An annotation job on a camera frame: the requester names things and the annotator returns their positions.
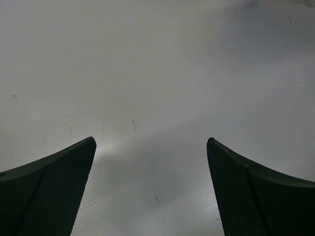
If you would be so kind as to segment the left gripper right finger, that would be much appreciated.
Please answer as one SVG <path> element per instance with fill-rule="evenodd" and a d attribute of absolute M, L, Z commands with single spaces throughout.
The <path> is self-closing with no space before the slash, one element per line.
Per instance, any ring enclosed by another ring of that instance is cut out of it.
<path fill-rule="evenodd" d="M 315 183 L 292 177 L 227 148 L 214 138 L 207 158 L 226 236 L 313 236 Z"/>

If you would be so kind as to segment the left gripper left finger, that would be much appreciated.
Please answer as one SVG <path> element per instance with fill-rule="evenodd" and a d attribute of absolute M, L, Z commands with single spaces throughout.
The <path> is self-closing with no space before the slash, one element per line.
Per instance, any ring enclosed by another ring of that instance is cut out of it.
<path fill-rule="evenodd" d="M 69 236 L 96 150 L 93 137 L 0 174 L 2 236 Z"/>

